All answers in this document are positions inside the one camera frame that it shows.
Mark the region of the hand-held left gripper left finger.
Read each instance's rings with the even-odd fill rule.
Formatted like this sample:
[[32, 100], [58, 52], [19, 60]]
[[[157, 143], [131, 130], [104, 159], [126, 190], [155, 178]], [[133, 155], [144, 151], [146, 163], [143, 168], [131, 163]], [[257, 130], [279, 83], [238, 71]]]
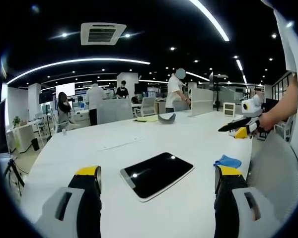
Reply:
[[35, 227], [44, 238], [100, 238], [101, 167], [79, 169], [42, 207]]

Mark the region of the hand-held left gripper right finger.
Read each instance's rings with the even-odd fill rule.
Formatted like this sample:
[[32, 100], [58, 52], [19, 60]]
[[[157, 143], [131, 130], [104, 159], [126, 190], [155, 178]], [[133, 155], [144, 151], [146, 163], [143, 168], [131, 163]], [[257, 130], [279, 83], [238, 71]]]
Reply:
[[280, 227], [271, 202], [232, 167], [215, 167], [216, 238], [270, 238]]

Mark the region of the person's right hand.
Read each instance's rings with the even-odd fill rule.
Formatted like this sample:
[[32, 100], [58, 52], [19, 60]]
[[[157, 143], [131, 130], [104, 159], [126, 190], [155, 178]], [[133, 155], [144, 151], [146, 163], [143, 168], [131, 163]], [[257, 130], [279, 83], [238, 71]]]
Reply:
[[259, 117], [259, 128], [263, 129], [264, 131], [270, 131], [275, 123], [276, 118], [271, 111], [263, 113]]

